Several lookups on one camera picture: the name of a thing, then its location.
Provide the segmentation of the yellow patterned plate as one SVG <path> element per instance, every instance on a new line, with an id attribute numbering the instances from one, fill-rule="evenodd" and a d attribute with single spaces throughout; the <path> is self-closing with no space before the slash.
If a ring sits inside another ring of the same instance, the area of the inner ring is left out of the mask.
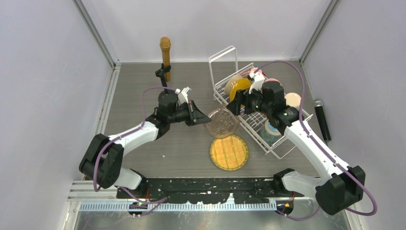
<path id="1" fill-rule="evenodd" d="M 241 78 L 237 80 L 230 91 L 229 101 L 232 102 L 235 99 L 238 90 L 249 89 L 251 85 L 252 85 L 251 81 L 247 78 Z"/>

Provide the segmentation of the yellow woven bamboo plate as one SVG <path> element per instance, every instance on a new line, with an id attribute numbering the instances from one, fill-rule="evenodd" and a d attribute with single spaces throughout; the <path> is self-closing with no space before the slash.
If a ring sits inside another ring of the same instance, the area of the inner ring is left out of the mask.
<path id="1" fill-rule="evenodd" d="M 215 139 L 210 146 L 213 163 L 225 171 L 235 171 L 248 161 L 249 150 L 245 141 L 236 135 Z"/>

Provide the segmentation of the beige ceramic bowl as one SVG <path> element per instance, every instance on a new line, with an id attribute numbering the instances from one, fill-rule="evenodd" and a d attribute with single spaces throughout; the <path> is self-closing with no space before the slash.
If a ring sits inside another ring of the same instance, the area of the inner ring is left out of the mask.
<path id="1" fill-rule="evenodd" d="M 236 83 L 238 80 L 242 79 L 242 78 L 243 78 L 243 77 L 242 77 L 240 74 L 236 74 L 236 75 L 234 75 L 233 77 L 231 77 L 230 80 L 227 82 L 225 88 L 224 88 L 225 93 L 226 93 L 227 95 L 230 95 L 231 90 L 233 89 L 235 83 Z"/>

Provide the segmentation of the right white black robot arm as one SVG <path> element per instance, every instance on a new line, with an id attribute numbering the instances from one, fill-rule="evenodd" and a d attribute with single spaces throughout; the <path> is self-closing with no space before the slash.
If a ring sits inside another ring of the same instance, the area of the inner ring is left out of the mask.
<path id="1" fill-rule="evenodd" d="M 362 200 L 365 171 L 360 166 L 349 166 L 311 131 L 302 114 L 287 105 L 279 83 L 267 82 L 261 90 L 237 90 L 226 107 L 234 115 L 240 115 L 242 109 L 247 115 L 265 114 L 269 123 L 306 156 L 319 174 L 319 178 L 314 178 L 293 169 L 281 171 L 274 175 L 275 194 L 283 197 L 292 191 L 311 197 L 331 216 Z"/>

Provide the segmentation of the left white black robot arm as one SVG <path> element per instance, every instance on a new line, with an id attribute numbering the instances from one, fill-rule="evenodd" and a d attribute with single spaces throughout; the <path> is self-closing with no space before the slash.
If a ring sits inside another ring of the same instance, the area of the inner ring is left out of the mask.
<path id="1" fill-rule="evenodd" d="M 92 179 L 96 187 L 124 187 L 133 197 L 142 198 L 147 192 L 143 176 L 122 167 L 124 156 L 161 138 L 171 124 L 181 122 L 190 127 L 209 123 L 211 119 L 187 98 L 187 93 L 164 90 L 158 96 L 154 112 L 141 124 L 112 136 L 95 135 L 79 164 L 79 171 Z"/>

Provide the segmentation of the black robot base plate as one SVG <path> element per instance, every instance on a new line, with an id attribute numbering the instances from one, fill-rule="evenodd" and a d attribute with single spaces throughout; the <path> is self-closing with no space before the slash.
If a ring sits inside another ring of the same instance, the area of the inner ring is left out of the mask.
<path id="1" fill-rule="evenodd" d="M 137 198 L 171 204 L 223 204 L 233 197 L 236 204 L 262 204 L 267 198 L 298 197 L 297 192 L 282 190 L 272 178 L 146 178 L 140 188 L 130 191 Z"/>

